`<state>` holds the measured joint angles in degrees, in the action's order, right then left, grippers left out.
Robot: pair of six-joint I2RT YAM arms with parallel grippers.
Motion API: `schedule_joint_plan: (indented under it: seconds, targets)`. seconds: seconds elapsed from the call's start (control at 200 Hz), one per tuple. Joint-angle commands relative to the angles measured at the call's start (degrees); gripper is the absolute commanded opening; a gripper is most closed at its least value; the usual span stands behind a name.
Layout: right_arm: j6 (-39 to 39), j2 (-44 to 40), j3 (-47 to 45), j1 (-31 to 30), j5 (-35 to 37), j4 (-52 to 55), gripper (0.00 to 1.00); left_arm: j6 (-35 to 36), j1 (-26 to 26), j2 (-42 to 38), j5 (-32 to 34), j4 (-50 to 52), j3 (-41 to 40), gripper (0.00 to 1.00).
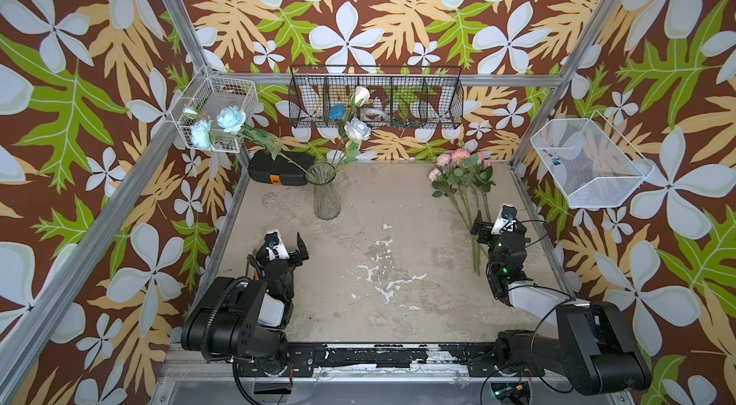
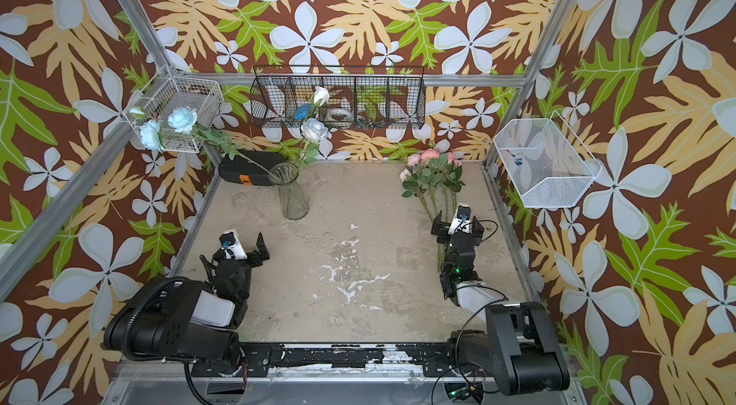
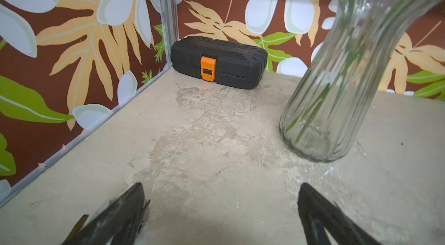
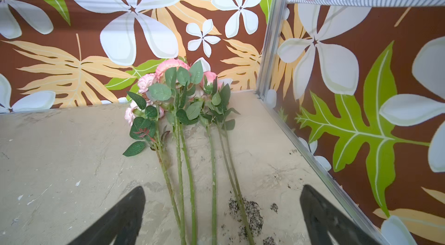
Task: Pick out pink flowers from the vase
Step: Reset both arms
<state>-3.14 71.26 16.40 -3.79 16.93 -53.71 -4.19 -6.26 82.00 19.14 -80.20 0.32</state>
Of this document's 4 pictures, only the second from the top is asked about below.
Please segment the large pink carnation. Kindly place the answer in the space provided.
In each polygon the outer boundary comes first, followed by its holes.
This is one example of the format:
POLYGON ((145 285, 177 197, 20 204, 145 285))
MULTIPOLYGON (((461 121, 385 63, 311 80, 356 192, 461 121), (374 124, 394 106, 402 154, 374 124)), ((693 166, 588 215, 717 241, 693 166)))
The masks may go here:
POLYGON ((448 156, 446 153, 440 153, 434 148, 428 149, 421 154, 423 162, 432 171, 432 188, 429 199, 433 209, 435 209, 435 213, 440 213, 444 208, 444 204, 440 202, 439 195, 443 190, 447 190, 445 186, 445 173, 448 156))

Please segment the cream rose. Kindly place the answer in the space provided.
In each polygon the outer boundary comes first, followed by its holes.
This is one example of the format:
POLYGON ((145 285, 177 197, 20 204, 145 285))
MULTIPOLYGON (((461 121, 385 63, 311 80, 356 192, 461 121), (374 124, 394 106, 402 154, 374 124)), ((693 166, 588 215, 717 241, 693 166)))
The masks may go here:
POLYGON ((406 180, 411 176, 411 171, 409 169, 404 169, 400 172, 399 178, 402 182, 406 182, 406 180))

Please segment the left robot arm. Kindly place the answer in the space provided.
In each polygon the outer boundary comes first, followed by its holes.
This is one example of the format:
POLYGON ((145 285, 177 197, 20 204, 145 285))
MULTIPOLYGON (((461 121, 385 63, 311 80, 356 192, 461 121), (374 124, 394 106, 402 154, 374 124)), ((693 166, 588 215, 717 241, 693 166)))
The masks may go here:
POLYGON ((233 369, 241 361, 239 327, 247 312, 252 270, 270 259, 264 236, 245 251, 237 232, 220 235, 206 279, 184 276, 145 284, 111 320, 103 348, 130 361, 172 360, 233 369))

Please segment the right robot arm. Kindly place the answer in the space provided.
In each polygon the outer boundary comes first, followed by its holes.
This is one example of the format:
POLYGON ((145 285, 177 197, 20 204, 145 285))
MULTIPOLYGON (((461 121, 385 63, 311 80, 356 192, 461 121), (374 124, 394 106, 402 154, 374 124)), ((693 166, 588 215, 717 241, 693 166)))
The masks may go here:
POLYGON ((465 323, 450 336, 449 365, 463 378, 472 370, 490 374, 506 397, 567 390, 570 371, 544 306, 510 302, 475 271, 483 222, 476 217, 445 222, 436 215, 430 233, 444 251, 439 263, 443 297, 470 311, 470 321, 486 325, 484 330, 470 330, 465 323))

